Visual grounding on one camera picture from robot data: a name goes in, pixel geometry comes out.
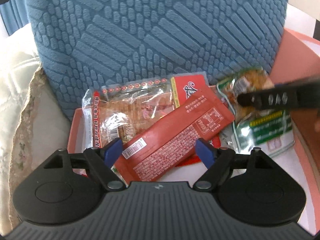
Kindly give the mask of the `blue curtain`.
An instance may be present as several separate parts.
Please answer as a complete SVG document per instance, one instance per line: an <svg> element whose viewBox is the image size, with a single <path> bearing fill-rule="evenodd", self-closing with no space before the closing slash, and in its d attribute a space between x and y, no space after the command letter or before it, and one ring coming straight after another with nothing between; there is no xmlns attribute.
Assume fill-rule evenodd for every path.
<svg viewBox="0 0 320 240"><path fill-rule="evenodd" d="M1 0L1 19L9 36L27 25L25 0Z"/></svg>

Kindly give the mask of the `red white snack packet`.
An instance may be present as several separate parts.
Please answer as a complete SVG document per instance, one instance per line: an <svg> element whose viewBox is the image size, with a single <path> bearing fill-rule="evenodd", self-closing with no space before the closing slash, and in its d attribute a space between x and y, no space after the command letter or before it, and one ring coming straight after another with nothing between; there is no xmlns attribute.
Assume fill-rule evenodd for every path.
<svg viewBox="0 0 320 240"><path fill-rule="evenodd" d="M203 86L208 86L205 72L174 75L170 78L172 98L175 109L183 105L186 100ZM215 148L221 146L219 135L215 135L210 141ZM199 163L200 159L196 154L191 155L177 167Z"/></svg>

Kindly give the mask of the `cream quilted blanket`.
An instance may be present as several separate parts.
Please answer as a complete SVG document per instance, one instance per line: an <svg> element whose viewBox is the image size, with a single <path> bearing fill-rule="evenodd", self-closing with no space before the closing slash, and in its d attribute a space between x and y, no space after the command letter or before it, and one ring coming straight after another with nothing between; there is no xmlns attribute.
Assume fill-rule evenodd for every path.
<svg viewBox="0 0 320 240"><path fill-rule="evenodd" d="M71 123L61 111L42 68L31 25L1 38L1 234L19 219L16 187L58 148Z"/></svg>

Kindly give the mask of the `long red snack packet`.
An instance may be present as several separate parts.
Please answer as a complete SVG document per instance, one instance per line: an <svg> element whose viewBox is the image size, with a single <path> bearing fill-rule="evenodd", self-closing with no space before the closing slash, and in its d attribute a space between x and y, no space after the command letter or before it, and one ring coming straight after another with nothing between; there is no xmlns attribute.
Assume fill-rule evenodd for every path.
<svg viewBox="0 0 320 240"><path fill-rule="evenodd" d="M197 139L210 141L233 121L233 113L204 86L126 143L115 167L127 184L156 181L195 153Z"/></svg>

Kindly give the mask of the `blue textured pillow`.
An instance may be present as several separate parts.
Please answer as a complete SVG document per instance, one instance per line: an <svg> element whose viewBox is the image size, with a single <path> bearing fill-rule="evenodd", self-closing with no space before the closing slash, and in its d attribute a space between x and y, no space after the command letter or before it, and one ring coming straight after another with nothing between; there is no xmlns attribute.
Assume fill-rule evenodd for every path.
<svg viewBox="0 0 320 240"><path fill-rule="evenodd" d="M171 74L211 85L270 71L288 0L25 0L37 50L68 117L85 92Z"/></svg>

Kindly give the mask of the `pink deep cardboard box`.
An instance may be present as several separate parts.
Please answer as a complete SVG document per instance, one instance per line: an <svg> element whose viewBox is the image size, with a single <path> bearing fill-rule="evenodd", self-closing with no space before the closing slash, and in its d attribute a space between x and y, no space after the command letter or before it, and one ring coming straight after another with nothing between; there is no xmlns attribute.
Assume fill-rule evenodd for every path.
<svg viewBox="0 0 320 240"><path fill-rule="evenodd" d="M284 29L270 73L272 82L278 85L312 76L319 76L319 41L291 29ZM304 139L319 139L319 133L314 130L316 110L292 111L291 117Z"/></svg>

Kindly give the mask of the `green snack packet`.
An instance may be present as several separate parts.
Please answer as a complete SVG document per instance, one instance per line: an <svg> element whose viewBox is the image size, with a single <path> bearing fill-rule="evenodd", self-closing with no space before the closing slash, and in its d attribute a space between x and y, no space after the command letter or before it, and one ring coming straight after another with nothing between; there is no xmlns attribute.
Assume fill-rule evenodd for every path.
<svg viewBox="0 0 320 240"><path fill-rule="evenodd" d="M235 117L232 124L220 133L225 146L240 154L249 154L253 148L259 147L271 158L294 146L288 111L259 111L242 107L236 101L239 94L273 86L263 68L248 68L217 83L217 94Z"/></svg>

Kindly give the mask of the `pink shallow box lid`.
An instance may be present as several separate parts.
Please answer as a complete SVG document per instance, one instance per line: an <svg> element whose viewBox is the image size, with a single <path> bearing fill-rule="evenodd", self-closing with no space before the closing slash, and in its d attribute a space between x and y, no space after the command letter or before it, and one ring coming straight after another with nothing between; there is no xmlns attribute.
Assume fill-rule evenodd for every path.
<svg viewBox="0 0 320 240"><path fill-rule="evenodd" d="M160 118L175 109L171 85L157 84L134 89L132 85L103 89L98 93L103 119L100 123L102 144L115 137L127 143L134 136L150 128ZM74 112L67 150L79 152L93 145L91 104L93 91L84 97L84 107ZM236 153L247 154L253 147L262 148L290 175L301 183L306 191L306 208L299 220L309 231L319 230L319 172L302 135L293 127L292 120L280 125L280 135L261 141L258 131L266 135L271 122L253 127L242 121L231 124L213 137L214 146L227 146Z"/></svg>

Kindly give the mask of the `clear packet with red strip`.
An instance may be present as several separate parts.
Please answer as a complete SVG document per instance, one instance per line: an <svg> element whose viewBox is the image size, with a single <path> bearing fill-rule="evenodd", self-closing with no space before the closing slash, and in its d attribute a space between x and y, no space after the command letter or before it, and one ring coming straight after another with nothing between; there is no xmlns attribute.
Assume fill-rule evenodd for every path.
<svg viewBox="0 0 320 240"><path fill-rule="evenodd" d="M171 83L154 77L88 89L82 98L85 148L125 144L174 110Z"/></svg>

